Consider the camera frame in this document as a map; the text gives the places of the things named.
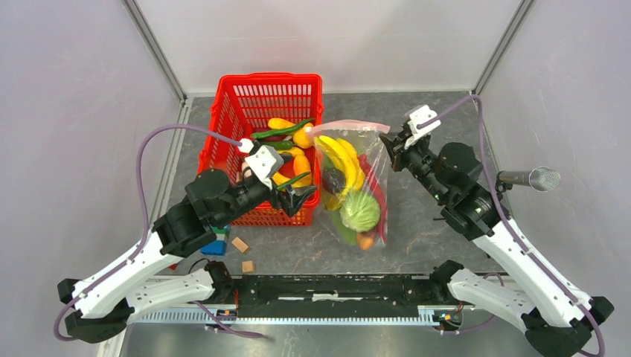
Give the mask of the red chili pepper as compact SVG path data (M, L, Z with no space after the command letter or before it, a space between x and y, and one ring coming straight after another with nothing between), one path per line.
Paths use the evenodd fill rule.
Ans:
M384 244L388 242L388 226L387 226L387 215L388 215L388 205L387 199L385 196L385 192L379 183L377 173L374 168L371 166L368 157L366 154L361 154L358 156L359 166L362 169L362 172L366 176L366 181L368 183L371 192L373 193L374 198L379 203L380 207L380 218L379 223L377 224L377 233L379 234L380 239Z

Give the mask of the clear zip top bag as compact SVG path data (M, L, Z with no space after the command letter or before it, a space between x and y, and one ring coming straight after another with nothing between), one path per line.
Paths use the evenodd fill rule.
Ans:
M390 159L379 136L390 128L337 120L307 130L321 165L318 220L339 242L362 251L388 243Z

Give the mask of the green leafy vegetable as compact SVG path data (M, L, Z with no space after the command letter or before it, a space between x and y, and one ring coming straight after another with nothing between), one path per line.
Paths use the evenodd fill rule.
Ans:
M336 234L341 238L342 242L349 246L356 246L356 232L343 224L338 210L331 212L331 219L336 230Z

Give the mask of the pale green cabbage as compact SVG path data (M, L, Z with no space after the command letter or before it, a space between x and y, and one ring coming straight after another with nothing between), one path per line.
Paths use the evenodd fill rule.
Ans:
M381 217L379 202L365 191L349 193L339 211L342 224L355 232L370 231Z

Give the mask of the brown orange hot dog bun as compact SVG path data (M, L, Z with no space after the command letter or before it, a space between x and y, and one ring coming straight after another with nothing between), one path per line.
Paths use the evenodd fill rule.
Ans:
M356 243L362 250L370 249L375 242L374 232L358 232L356 234Z

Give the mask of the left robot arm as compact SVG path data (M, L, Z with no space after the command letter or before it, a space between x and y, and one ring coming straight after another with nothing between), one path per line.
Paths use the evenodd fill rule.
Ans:
M186 196L157 219L129 252L84 280L58 283L60 301L54 333L61 341L100 343L123 332L139 318L180 303L225 303L234 281L224 263L211 261L180 278L161 283L148 279L203 246L216 241L216 229L269 202L294 216L317 186L267 187L255 175L232 185L217 169L201 172L185 188Z

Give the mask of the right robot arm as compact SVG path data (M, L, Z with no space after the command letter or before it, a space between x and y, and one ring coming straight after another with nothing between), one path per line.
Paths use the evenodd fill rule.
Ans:
M441 207L447 225L493 258L519 291L478 277L454 261L432 274L430 295L438 303L454 298L487 310L517 328L542 356L584 353L595 339L605 353L601 324L613 313L605 297L592 297L558 272L522 234L495 192L482 187L484 165L472 147L449 143L439 153L429 136L381 134L394 171L409 171Z

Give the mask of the dark green chili pepper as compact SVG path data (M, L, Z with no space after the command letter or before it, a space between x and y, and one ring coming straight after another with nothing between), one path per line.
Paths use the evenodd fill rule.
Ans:
M281 173L273 175L272 180L276 183L278 190L285 190L289 186L292 188L302 188L310 186L313 182L313 176L311 172L300 173L292 178L286 177Z

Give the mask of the orange yellow mango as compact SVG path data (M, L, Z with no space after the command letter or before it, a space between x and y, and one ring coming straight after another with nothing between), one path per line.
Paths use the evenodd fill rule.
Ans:
M293 171L295 176L300 176L300 179L294 183L294 187L306 187L313 183L310 161L305 155L294 157Z

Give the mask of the green cucumber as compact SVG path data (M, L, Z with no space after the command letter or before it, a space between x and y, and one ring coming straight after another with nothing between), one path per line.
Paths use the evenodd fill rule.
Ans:
M276 150L290 150L294 147L292 141L269 141L266 142L267 146L271 146Z

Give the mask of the long green pepper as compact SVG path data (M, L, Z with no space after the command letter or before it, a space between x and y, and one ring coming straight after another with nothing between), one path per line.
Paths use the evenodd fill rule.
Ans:
M297 123L287 128L270 129L265 132L255 132L255 133L252 133L251 138L255 140L262 140L264 138L269 138L269 137L277 136L277 135L290 135L302 129L304 126L306 126L308 123L311 123L312 121L313 121L312 118L308 118L301 121L300 123Z

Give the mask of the small wooden cube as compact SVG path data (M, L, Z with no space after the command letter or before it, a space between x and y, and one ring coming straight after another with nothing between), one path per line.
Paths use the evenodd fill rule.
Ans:
M243 261L241 269L244 274L254 274L256 271L255 264L252 260Z

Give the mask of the blue grey green block stack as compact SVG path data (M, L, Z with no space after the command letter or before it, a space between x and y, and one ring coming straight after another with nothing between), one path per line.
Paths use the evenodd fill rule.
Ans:
M231 231L231 226L226 225L223 228L212 228L212 231L216 234L216 239L213 242L208 243L207 245L201 247L200 252L203 255L207 256L224 256L228 237Z

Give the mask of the silver microphone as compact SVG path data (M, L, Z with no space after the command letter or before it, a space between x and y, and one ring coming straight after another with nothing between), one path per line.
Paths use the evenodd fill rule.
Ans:
M537 167L526 171L500 171L497 181L506 185L530 187L538 192L555 190L561 181L561 175L550 167Z

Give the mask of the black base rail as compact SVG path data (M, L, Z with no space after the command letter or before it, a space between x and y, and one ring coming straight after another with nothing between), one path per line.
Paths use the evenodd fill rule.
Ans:
M420 306L456 306L427 275L243 275L205 299L235 304L241 318L403 318Z

